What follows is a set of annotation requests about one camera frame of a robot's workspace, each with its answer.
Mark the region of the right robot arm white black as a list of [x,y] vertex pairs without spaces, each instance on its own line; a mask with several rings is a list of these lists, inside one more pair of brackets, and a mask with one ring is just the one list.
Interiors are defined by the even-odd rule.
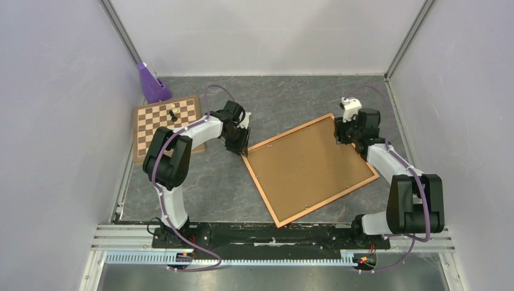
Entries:
[[445,228],[442,179],[402,158],[380,135],[380,122],[381,114],[375,109],[344,109],[334,121],[336,142],[353,144],[357,154],[390,185],[386,210],[358,215],[352,222],[350,240],[357,247],[368,246],[378,235],[405,235],[427,242]]

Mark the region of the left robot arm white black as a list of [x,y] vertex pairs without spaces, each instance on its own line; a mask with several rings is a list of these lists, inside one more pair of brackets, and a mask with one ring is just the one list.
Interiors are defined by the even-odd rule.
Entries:
[[184,247],[190,240],[189,229],[183,227],[189,216],[182,184],[189,172],[192,150],[211,139],[223,139],[226,150],[246,157],[250,117],[250,112],[229,100],[223,109],[208,112],[189,125],[178,129],[160,127],[153,135],[143,170],[158,194],[161,221],[169,227],[167,240],[175,247]]

